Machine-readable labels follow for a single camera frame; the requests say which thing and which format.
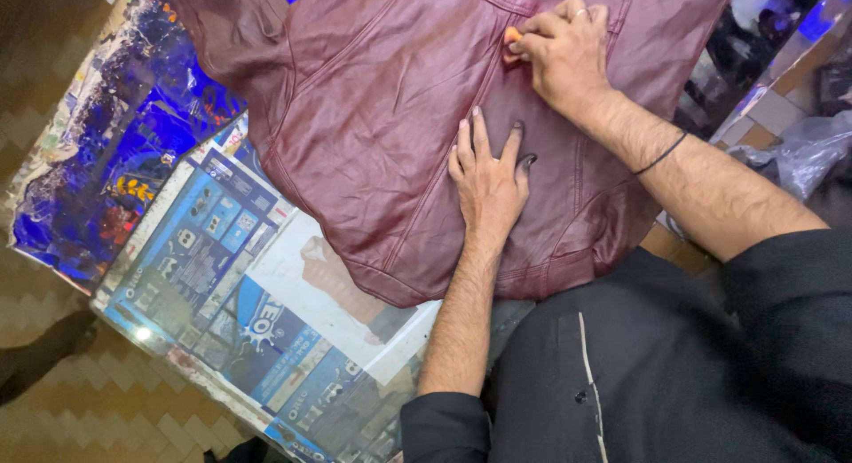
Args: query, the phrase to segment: hairy arm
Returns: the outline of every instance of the hairy arm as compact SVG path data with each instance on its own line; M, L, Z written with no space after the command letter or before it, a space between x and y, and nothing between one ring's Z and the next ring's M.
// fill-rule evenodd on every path
M465 240L453 281L434 321L419 395L460 392L479 396L482 391L500 250Z
M500 159L491 155L485 120L474 108L462 120L450 152L450 175L458 187L466 225L462 256L435 319L418 393L460 392L479 396L488 356L489 324L500 254L527 202L527 173L535 156L516 164L523 125L516 123Z
M639 171L682 131L609 86L607 21L605 7L565 0L529 19L510 49L532 62L532 86L553 108ZM776 235L827 228L792 196L691 135L639 178L722 261Z
M633 171L653 163L682 134L621 92L601 94L575 115L583 131ZM793 196L692 135L639 180L722 261L776 235L828 228Z

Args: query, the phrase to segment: blue painting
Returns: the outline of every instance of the blue painting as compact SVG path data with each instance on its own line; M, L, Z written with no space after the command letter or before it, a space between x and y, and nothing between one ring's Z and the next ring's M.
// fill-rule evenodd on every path
M181 156L246 108L198 66L166 0L127 0L123 19L84 61L16 177L13 247L88 293Z

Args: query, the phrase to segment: shirt sleeve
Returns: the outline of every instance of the shirt sleeve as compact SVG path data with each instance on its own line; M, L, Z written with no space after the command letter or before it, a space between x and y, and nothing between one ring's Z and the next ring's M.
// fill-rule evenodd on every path
M764 240L726 264L725 285L769 411L852 459L852 233Z
M468 463L488 458L488 417L475 396L428 393L406 403L400 419L406 463Z

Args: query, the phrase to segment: hand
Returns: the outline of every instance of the hand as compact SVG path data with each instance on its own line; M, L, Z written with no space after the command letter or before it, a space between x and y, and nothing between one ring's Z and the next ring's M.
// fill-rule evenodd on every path
M473 128L471 148L468 121L464 119L458 124L458 143L450 151L450 175L458 186L462 216L467 225L465 242L475 242L484 245L484 250L499 252L527 203L527 175L538 157L527 155L516 164L523 137L520 121L509 132L500 159L491 155L479 107L473 111Z
M532 88L575 124L590 103L612 90L607 80L607 23L602 5L586 8L583 0L565 0L553 11L527 20L523 37L509 45L521 60L532 62Z

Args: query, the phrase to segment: orange sponge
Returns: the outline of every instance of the orange sponge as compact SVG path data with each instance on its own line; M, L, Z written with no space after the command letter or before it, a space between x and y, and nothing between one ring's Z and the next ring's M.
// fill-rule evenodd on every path
M503 33L503 44L514 44L519 41L523 35L515 27L506 27L506 32ZM508 50L506 50L503 54L503 62L506 65L516 64L521 60L520 55L511 54Z
M523 35L515 27L506 27L506 32L503 33L503 44L514 44L519 41Z

